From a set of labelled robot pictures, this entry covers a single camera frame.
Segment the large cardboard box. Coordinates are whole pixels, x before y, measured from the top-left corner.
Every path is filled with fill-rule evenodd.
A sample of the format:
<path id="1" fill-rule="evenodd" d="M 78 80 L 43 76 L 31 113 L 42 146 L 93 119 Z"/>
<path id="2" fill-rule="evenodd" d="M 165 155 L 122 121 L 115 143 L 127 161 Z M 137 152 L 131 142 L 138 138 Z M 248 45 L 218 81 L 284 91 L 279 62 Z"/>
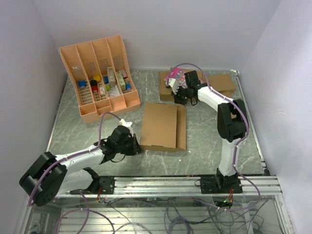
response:
<path id="1" fill-rule="evenodd" d="M 145 103 L 140 146 L 142 149 L 150 151 L 185 151 L 185 106 L 181 104 Z"/>

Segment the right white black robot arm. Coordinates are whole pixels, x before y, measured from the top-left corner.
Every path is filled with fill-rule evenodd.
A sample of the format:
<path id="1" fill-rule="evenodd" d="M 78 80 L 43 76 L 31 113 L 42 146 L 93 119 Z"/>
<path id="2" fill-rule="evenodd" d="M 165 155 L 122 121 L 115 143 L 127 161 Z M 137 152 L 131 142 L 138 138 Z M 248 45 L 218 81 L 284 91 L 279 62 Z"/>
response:
<path id="1" fill-rule="evenodd" d="M 191 105 L 204 102 L 217 112 L 217 131 L 222 138 L 221 161 L 215 175 L 202 176 L 199 187 L 202 194 L 242 193 L 239 173 L 236 167 L 239 145 L 249 134 L 246 108 L 241 99 L 228 98 L 207 83 L 199 80 L 197 71 L 185 73 L 186 87 L 178 80 L 169 78 L 167 85 L 172 89 L 174 102 Z"/>

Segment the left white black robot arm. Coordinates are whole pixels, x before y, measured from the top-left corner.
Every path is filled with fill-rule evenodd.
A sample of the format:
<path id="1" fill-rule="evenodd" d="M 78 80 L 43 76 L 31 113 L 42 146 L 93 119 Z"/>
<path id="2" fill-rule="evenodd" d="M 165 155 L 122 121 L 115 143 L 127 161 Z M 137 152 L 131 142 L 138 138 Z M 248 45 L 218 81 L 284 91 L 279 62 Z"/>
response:
<path id="1" fill-rule="evenodd" d="M 110 136 L 84 150 L 66 155 L 41 154 L 20 178 L 19 185 L 29 195 L 30 205 L 37 206 L 76 190 L 93 194 L 101 187 L 101 177 L 92 167 L 113 162 L 117 154 L 135 156 L 141 151 L 136 135 L 119 125 Z"/>

